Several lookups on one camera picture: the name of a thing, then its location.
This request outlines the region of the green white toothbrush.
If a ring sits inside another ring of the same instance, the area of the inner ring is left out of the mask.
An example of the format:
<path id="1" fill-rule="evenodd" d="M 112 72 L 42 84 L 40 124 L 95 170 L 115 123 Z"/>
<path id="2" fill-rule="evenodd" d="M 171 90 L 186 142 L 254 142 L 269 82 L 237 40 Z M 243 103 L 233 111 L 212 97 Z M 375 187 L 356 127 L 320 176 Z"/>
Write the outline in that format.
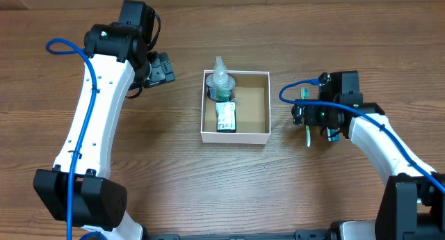
<path id="1" fill-rule="evenodd" d="M 309 98 L 309 90 L 307 88 L 302 87 L 301 91 L 300 91 L 300 97 L 301 99 L 308 99 Z M 310 128 L 309 126 L 305 126 L 305 131 L 306 131 L 306 142 L 307 142 L 307 147 L 311 146 L 311 132 L 310 132 Z"/>

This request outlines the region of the white teal toothpaste tube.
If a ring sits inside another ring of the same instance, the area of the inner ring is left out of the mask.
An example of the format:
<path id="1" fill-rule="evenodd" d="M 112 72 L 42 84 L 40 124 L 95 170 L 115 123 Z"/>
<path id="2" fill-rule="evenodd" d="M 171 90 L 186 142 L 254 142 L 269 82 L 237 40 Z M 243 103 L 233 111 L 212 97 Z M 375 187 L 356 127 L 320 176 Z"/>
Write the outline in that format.
<path id="1" fill-rule="evenodd" d="M 340 135 L 337 134 L 336 136 L 329 136 L 329 137 L 328 137 L 328 140 L 329 140 L 330 142 L 332 142 L 332 141 L 339 141 L 339 140 L 340 140 Z"/>

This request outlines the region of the clear spray bottle green liquid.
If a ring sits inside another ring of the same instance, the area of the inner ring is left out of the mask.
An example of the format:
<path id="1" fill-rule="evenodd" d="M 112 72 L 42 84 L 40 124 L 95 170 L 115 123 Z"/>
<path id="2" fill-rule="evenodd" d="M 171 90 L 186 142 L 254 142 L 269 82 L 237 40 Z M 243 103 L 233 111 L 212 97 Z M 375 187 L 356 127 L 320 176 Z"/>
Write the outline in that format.
<path id="1" fill-rule="evenodd" d="M 236 82 L 229 76 L 221 56 L 216 57 L 213 72 L 206 78 L 205 84 L 208 98 L 215 102 L 229 102 L 234 98 Z"/>

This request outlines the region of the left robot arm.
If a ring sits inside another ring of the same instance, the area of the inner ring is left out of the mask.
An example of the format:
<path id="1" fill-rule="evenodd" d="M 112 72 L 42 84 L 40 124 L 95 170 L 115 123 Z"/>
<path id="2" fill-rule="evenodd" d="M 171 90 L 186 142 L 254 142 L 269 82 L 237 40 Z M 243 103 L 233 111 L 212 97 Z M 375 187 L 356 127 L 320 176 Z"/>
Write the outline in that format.
<path id="1" fill-rule="evenodd" d="M 84 63 L 84 79 L 73 121 L 49 170 L 35 173 L 35 192 L 66 237 L 80 227 L 86 239 L 146 239 L 147 230 L 127 212 L 127 190 L 113 182 L 111 149 L 122 104 L 146 88 L 175 80 L 168 55 L 154 50 L 161 18 L 142 1 L 124 0 L 119 19 L 95 24 L 76 46 L 62 38 L 46 45 L 66 46 Z"/>

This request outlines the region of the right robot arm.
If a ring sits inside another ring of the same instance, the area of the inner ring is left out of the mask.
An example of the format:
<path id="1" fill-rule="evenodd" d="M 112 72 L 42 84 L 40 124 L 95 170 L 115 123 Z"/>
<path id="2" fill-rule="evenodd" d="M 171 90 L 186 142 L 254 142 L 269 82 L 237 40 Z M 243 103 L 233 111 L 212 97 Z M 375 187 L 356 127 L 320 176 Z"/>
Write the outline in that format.
<path id="1" fill-rule="evenodd" d="M 296 232 L 297 239 L 443 239 L 444 175 L 403 142 L 375 102 L 364 102 L 356 71 L 322 73 L 299 81 L 318 87 L 310 99 L 306 88 L 290 100 L 296 125 L 320 127 L 330 142 L 344 136 L 376 169 L 385 192 L 373 221 L 338 221 L 326 231 Z"/>

